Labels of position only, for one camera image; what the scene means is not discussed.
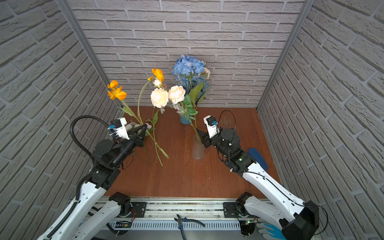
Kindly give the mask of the peach rose flower stem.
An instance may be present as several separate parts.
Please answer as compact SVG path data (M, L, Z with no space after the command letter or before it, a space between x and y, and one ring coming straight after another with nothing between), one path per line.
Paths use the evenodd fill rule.
M202 76L208 80L210 78L211 71L208 68L204 68L204 72L202 73Z

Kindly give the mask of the cream peony flower stem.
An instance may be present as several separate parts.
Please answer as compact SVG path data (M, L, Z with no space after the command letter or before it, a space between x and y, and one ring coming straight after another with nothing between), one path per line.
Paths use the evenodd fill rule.
M166 88L163 87L162 81L156 77L151 77L149 81L156 87L151 93L153 106L162 109L168 103L172 103L172 107L177 113L188 120L189 125L191 125L195 131L196 141L201 143L201 137L198 134L196 123L196 115L198 114L196 100L203 88L203 84L198 84L187 94L182 86L173 86L169 90L166 90Z

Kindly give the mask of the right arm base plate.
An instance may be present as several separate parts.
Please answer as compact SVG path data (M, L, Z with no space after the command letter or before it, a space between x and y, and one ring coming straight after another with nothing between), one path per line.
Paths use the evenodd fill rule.
M258 216L251 215L244 205L237 202L224 202L223 210L225 218L255 219Z

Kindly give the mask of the blue hydrangea flower stem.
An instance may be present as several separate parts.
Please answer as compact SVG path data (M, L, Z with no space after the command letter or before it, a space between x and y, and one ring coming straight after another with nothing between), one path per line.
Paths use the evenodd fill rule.
M176 86L184 87L187 94L198 84L203 84L203 88L201 89L201 92L196 100L197 108L198 105L205 99L207 91L210 87L208 80L202 76L204 68L207 68L204 61L198 60L193 56L181 55L181 57L176 61L172 71L172 74L178 81Z

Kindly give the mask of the teal ceramic vase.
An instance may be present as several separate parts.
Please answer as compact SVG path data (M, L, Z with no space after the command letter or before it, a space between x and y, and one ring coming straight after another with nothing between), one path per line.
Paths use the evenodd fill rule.
M190 125L191 124L191 118L190 118L190 116L180 116L180 122L183 125Z

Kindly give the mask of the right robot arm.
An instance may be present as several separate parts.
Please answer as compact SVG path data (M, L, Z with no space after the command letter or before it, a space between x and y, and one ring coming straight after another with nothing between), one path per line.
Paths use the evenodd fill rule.
M273 179L246 151L234 129L208 126L198 130L206 148L213 146L223 156L223 163L233 172L259 189L271 203L266 204L251 194L239 198L249 215L265 220L281 230L287 240L310 240L319 228L319 207L290 193Z

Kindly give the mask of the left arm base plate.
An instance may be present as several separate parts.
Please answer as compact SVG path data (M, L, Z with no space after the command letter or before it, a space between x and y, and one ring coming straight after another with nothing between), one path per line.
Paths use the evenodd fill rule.
M146 202L129 202L121 206L118 217L120 218L144 218L146 212Z

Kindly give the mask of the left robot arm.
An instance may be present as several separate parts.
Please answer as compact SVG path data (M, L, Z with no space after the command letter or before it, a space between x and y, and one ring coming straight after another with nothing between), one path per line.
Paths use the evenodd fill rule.
M80 180L75 198L39 237L41 240L90 240L115 217L134 214L131 198L115 193L88 220L84 219L117 179L124 160L135 148L144 145L146 124L130 131L125 126L111 128L118 136L119 143L106 139L96 145L92 156L97 165Z

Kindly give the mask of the clear ribbed glass vase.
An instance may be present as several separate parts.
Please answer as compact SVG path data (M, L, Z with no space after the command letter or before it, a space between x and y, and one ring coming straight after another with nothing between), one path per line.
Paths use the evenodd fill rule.
M197 139L196 135L194 135L193 138L192 157L195 160L202 160L205 158L205 147L201 141Z

